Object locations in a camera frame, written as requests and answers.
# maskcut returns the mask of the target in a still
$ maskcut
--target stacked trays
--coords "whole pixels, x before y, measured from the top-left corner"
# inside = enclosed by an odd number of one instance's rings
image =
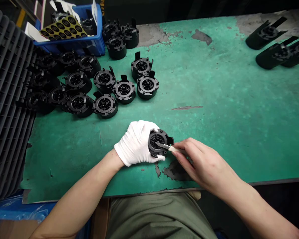
[[[22,180],[25,152],[35,113],[17,107],[25,97],[36,54],[31,39],[0,11],[0,199]]]

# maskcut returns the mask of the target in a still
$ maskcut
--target green workbench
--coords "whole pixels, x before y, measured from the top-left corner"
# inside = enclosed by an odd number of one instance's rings
[[[175,142],[192,137],[214,148],[248,183],[299,179],[299,65],[260,68],[255,57],[262,50],[246,46],[240,20],[140,26],[141,47],[127,50],[119,61],[107,53],[100,57],[102,67],[130,81],[135,52],[154,59],[156,96],[148,101],[137,96],[110,119],[96,114],[80,119],[59,109],[37,115],[21,183],[30,190],[26,202],[60,199],[138,120],[155,122]],[[143,39],[149,35],[154,38]],[[94,91],[93,85],[88,94],[93,99]],[[104,196],[196,187],[168,154],[156,165],[122,168]]]

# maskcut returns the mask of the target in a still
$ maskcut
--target white glove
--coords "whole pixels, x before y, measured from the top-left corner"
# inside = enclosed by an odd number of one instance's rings
[[[131,164],[140,162],[155,163],[165,160],[162,155],[157,155],[157,158],[151,156],[147,146],[150,132],[152,130],[157,132],[158,129],[156,124],[143,120],[130,123],[121,140],[114,145],[117,155],[126,166],[129,167]]]

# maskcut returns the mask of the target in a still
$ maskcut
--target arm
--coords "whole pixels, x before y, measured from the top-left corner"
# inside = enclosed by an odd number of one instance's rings
[[[121,167],[165,160],[164,156],[152,157],[147,147],[151,130],[157,132],[158,129],[156,124],[142,120],[130,123],[114,149],[67,191],[30,239],[75,238],[96,209],[108,183]]]
[[[30,238],[75,238],[96,209],[108,183],[123,166],[112,149],[66,192]]]
[[[299,238],[299,229],[242,181],[215,150],[191,138],[174,146],[184,149],[192,159],[193,164],[183,154],[172,152],[191,178],[227,203],[254,238]]]

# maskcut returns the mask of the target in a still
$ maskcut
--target blue bin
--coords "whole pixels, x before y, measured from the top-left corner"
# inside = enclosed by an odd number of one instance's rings
[[[105,44],[102,38],[102,11],[99,4],[97,7],[97,35],[84,38],[66,39],[57,41],[34,42],[35,46],[39,46],[48,52],[60,54],[57,45],[62,45],[66,50],[75,50],[79,55],[85,55],[83,48],[87,47],[95,56],[103,56],[105,54]],[[73,7],[73,10],[82,19],[87,18],[86,9],[92,10],[92,5],[81,5]],[[37,20],[36,29],[41,30],[40,22]]]

